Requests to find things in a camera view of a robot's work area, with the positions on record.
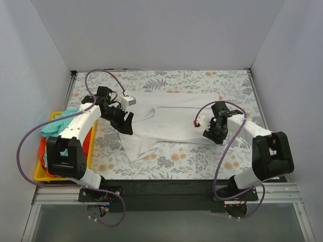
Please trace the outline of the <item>white t shirt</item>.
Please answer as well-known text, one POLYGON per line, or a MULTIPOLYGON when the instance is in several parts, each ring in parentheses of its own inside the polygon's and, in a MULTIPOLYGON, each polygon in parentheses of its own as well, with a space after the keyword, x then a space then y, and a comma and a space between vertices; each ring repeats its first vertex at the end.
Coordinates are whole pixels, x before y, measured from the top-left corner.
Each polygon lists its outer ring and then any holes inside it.
POLYGON ((128 108, 134 113, 133 135, 119 135, 129 161, 157 151, 158 142, 212 144, 193 121, 204 105, 219 100, 217 93, 131 92, 130 95, 136 98, 136 104, 128 108))

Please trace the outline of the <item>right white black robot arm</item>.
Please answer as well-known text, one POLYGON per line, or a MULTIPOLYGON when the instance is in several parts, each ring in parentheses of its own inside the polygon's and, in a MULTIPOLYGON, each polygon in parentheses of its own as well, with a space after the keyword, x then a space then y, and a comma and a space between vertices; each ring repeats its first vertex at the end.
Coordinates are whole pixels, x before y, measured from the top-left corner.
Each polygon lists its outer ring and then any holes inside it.
POLYGON ((228 132, 233 132, 234 135, 225 151, 228 151, 237 137, 241 137, 252 148, 250 168, 230 177, 226 187, 217 189, 216 184, 212 186, 214 196, 218 200, 238 201, 261 182, 294 171, 290 145, 285 133, 272 132, 248 121, 247 114, 242 108, 230 110, 225 101, 214 101, 209 105, 213 117, 209 119, 203 136, 221 145, 228 132))

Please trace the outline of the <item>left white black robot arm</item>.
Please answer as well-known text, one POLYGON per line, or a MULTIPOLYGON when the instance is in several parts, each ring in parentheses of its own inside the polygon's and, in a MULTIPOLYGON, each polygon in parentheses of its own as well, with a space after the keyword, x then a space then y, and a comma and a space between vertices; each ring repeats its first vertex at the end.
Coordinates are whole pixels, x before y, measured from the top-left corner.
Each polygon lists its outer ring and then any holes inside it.
POLYGON ((113 91, 100 86, 94 96, 87 95, 81 101, 79 115, 74 116, 67 127, 56 137, 46 141, 47 170, 49 174, 67 178, 78 185, 88 187, 90 196, 98 202, 107 197, 102 186, 104 178, 87 167, 83 143, 94 123, 103 118, 121 134, 132 135, 134 113, 127 108, 136 103, 132 96, 123 96, 119 102, 112 99, 113 91))

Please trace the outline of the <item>floral table cloth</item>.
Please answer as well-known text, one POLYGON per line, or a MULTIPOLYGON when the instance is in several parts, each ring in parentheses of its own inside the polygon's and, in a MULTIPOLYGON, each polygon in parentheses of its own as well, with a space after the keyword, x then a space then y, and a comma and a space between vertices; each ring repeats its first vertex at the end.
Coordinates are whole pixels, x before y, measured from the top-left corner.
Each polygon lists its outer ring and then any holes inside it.
MULTIPOLYGON (((237 71, 120 71, 107 74, 72 74, 68 109, 77 108, 89 92, 107 86, 119 92, 217 93, 220 100, 242 107, 249 120, 261 127, 266 122, 258 106, 250 72, 237 71)), ((224 146, 181 143, 158 144, 157 151, 130 162, 118 133, 100 119, 95 132, 91 168, 107 179, 220 179, 240 173, 251 164, 251 147, 237 138, 224 146)))

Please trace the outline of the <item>orange t shirt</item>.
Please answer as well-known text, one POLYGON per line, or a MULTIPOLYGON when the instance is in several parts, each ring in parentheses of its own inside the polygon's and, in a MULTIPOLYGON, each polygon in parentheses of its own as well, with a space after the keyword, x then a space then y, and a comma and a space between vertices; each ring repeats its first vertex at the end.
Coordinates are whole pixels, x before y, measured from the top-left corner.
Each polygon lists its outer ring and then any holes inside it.
POLYGON ((46 176, 80 179, 87 168, 91 132, 81 142, 77 138, 49 137, 46 141, 46 176))

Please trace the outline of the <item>teal t shirt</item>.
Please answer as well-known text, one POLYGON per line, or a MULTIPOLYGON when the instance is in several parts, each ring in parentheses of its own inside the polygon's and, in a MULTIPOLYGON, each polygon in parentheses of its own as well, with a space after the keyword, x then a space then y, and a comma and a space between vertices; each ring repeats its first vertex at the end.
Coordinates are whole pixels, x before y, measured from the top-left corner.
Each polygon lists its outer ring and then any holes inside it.
POLYGON ((57 137, 73 120, 73 117, 59 120, 46 125, 41 131, 42 136, 39 145, 39 159, 43 167, 47 168, 46 141, 49 137, 57 137))

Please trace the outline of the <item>yellow plastic bin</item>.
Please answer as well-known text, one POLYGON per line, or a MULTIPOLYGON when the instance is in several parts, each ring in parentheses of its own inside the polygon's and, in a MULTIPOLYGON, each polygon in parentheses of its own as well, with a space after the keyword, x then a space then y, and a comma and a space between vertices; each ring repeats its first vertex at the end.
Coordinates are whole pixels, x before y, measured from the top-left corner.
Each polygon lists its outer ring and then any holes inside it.
MULTIPOLYGON (((66 118, 73 117, 73 120, 70 122, 70 124, 58 134, 58 136, 61 136, 62 138, 71 139, 73 137, 77 138, 81 142, 83 142, 88 134, 88 132, 93 132, 95 130, 95 126, 93 125, 98 118, 101 117, 101 111, 99 109, 99 106, 95 105, 93 107, 88 108, 81 108, 77 112, 70 113, 66 116, 60 116, 57 119, 52 119, 50 121, 47 121, 44 123, 44 125, 48 125, 50 123, 63 120, 66 118)), ((98 188, 101 177, 97 174, 95 174, 89 167, 88 160, 91 159, 91 151, 92 151, 93 141, 90 138, 90 149, 88 152, 88 158, 87 158, 87 168, 86 172, 83 177, 80 179, 75 178, 64 178, 64 177, 49 177, 45 174, 45 169, 43 168, 40 160, 38 160, 38 164, 36 167, 36 171, 34 174, 34 180, 40 181, 40 182, 49 182, 52 180, 71 180, 73 182, 76 182, 77 184, 81 186, 89 186, 93 188, 98 188)))

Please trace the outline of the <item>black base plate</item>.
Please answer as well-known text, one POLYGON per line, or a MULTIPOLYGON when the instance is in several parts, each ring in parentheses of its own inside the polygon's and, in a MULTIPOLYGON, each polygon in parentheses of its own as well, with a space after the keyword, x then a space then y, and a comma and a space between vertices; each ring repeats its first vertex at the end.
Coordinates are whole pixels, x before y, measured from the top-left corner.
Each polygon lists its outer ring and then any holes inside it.
POLYGON ((78 201, 112 201, 112 212, 225 211, 225 203, 213 194, 211 179, 106 180, 103 189, 109 193, 81 189, 78 201))

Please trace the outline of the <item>aluminium frame rail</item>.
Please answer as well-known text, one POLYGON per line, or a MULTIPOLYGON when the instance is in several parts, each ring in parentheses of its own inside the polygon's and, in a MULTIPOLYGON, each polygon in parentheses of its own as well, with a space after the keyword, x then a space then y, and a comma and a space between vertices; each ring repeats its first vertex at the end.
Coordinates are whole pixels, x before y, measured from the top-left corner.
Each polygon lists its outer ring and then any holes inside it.
MULTIPOLYGON (((265 183, 264 203, 302 203, 295 183, 265 183)), ((79 189, 72 187, 43 188, 35 192, 32 204, 77 204, 79 189)))

